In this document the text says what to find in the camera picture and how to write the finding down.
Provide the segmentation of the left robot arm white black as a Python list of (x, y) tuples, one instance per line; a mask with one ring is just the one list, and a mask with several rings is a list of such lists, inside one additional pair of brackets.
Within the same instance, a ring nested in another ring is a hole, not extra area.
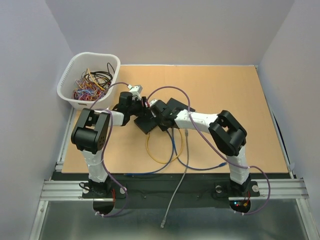
[(81, 111), (71, 134), (71, 142), (81, 151), (88, 167), (88, 182), (79, 185), (86, 197), (92, 194), (103, 198), (111, 193), (112, 182), (103, 167), (102, 150), (110, 139), (108, 129), (111, 117), (116, 126), (125, 126), (131, 116), (136, 116), (134, 123), (144, 134), (156, 126), (147, 98), (129, 91), (120, 93), (118, 104), (111, 113), (90, 108)]

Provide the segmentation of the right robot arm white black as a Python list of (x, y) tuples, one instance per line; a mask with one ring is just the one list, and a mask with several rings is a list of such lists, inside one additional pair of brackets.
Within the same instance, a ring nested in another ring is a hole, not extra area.
[(242, 195), (248, 190), (251, 179), (245, 154), (247, 132), (229, 111), (206, 114), (172, 109), (156, 99), (150, 102), (150, 111), (161, 127), (196, 130), (202, 138), (203, 133), (210, 134), (217, 147), (215, 151), (222, 153), (229, 165), (231, 192)]

